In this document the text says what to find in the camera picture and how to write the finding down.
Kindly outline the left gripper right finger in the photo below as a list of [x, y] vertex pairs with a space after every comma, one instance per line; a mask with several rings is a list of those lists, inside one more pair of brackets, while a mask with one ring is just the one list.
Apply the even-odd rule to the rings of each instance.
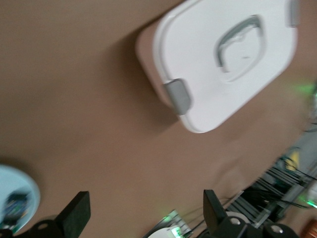
[[228, 216], [213, 190], [203, 192], [203, 215], [211, 238], [297, 238], [288, 226], [268, 223], [255, 228], [237, 216]]

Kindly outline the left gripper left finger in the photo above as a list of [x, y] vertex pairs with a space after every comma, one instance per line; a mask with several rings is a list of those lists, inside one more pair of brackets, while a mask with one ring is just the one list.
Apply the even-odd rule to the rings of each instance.
[[14, 235], [1, 229], [2, 238], [78, 238], [91, 217], [90, 193], [81, 191], [53, 220], [42, 220], [29, 230]]

